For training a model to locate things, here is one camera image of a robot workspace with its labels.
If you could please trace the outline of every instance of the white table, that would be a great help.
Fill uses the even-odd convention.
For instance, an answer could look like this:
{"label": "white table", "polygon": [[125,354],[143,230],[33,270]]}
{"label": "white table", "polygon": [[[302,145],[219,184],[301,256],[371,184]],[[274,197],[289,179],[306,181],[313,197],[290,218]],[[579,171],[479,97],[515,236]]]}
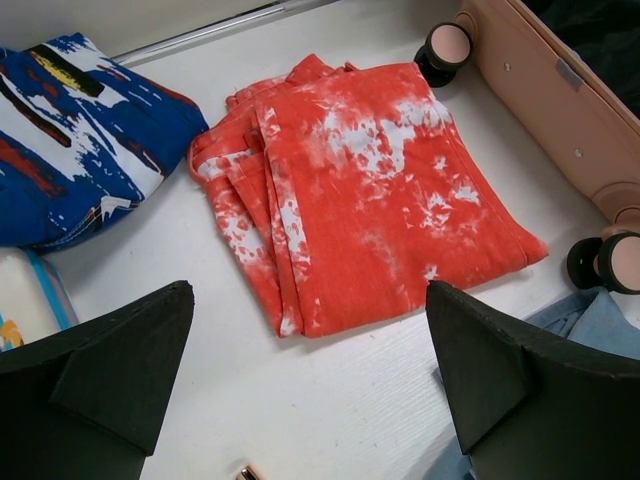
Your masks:
{"label": "white table", "polygon": [[[139,65],[207,119],[249,83],[311,52],[359,67],[413,58],[459,0],[342,0]],[[570,292],[563,257],[603,217],[466,68],[437,96],[507,208],[547,241],[542,263],[471,293],[526,316]],[[422,479],[453,436],[425,315],[309,341],[278,340],[216,235],[184,165],[139,211],[50,256],[79,315],[110,312],[177,279],[195,290],[193,327],[155,456],[143,479],[233,478],[247,461],[271,480]],[[632,298],[621,299],[635,321]]]}

